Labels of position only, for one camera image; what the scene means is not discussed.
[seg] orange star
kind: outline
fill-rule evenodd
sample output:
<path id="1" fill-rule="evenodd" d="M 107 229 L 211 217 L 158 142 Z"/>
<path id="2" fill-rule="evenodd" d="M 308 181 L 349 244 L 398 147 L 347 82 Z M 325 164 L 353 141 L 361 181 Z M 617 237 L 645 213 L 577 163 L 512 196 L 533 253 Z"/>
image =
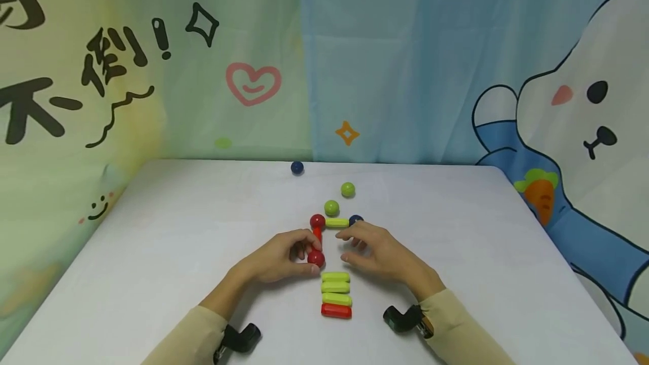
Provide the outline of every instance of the orange star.
<path id="1" fill-rule="evenodd" d="M 635 355 L 635 360 L 638 361 L 640 365 L 648 365 L 649 364 L 649 357 L 646 356 L 645 354 L 636 352 Z"/>
<path id="2" fill-rule="evenodd" d="M 338 134 L 340 138 L 343 139 L 343 141 L 347 144 L 347 147 L 351 146 L 352 142 L 357 139 L 359 135 L 361 135 L 358 131 L 354 130 L 349 125 L 348 121 L 343 121 L 343 126 L 336 130 L 336 134 Z"/>

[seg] green ball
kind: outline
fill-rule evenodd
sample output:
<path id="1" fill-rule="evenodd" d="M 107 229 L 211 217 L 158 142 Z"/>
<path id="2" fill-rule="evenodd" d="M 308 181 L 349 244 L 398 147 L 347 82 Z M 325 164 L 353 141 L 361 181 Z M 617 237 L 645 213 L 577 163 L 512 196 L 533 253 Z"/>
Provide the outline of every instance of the green ball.
<path id="1" fill-rule="evenodd" d="M 336 217 L 340 212 L 340 206 L 336 200 L 329 200 L 324 204 L 324 212 L 329 217 Z"/>
<path id="2" fill-rule="evenodd" d="M 345 182 L 340 187 L 340 193 L 342 193 L 345 198 L 353 198 L 356 193 L 356 188 L 353 183 Z"/>

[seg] dark blue ball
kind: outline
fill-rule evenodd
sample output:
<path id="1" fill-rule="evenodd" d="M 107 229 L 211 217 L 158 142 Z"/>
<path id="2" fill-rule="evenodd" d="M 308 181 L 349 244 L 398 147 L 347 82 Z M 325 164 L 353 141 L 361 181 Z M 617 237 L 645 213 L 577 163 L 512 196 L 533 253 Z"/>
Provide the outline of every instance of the dark blue ball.
<path id="1" fill-rule="evenodd" d="M 358 220 L 360 220 L 360 221 L 364 221 L 364 220 L 363 220 L 363 217 L 361 217 L 361 216 L 359 216 L 359 215 L 353 215 L 353 216 L 351 216 L 351 217 L 349 218 L 349 227 L 353 226 L 354 223 L 356 223 L 356 221 L 358 221 Z"/>
<path id="2" fill-rule="evenodd" d="M 300 173 L 304 172 L 304 164 L 300 161 L 295 161 L 294 163 L 291 164 L 291 171 L 299 175 Z"/>

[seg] blue curtain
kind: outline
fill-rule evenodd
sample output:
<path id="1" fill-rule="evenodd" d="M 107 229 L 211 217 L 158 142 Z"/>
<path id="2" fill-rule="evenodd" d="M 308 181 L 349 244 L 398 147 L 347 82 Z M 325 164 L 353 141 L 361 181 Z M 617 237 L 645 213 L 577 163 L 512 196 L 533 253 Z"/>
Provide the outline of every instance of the blue curtain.
<path id="1" fill-rule="evenodd" d="M 314 159 L 500 167 L 649 354 L 649 0 L 301 1 Z"/>

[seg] black wrist clamp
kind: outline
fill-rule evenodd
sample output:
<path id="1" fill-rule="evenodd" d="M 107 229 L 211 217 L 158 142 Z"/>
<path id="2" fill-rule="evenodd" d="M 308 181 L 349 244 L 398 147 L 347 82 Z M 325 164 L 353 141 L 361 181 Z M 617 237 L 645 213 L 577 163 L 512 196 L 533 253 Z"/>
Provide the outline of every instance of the black wrist clamp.
<path id="1" fill-rule="evenodd" d="M 221 347 L 214 352 L 214 365 L 219 363 L 225 349 L 231 349 L 234 352 L 248 353 L 251 352 L 255 345 L 261 339 L 261 331 L 255 324 L 249 323 L 242 332 L 237 332 L 229 324 L 225 326 L 225 333 L 221 341 Z"/>
<path id="2" fill-rule="evenodd" d="M 433 336 L 433 332 L 424 321 L 424 313 L 418 305 L 412 305 L 405 314 L 402 314 L 396 307 L 390 306 L 383 313 L 383 320 L 388 324 L 392 331 L 401 333 L 410 331 L 417 327 L 419 334 L 425 339 Z"/>

